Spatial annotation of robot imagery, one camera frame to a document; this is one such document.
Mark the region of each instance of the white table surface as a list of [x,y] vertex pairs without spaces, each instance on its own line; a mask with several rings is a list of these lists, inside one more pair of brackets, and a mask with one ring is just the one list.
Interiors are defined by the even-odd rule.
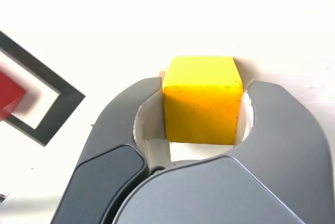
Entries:
[[20,145],[6,150],[2,167],[16,160],[33,170],[16,176],[1,224],[49,223],[90,124],[115,95],[176,55],[233,56],[243,81],[283,85],[316,116],[335,153],[335,0],[1,3],[0,30],[86,95],[45,148],[30,141],[24,159]]

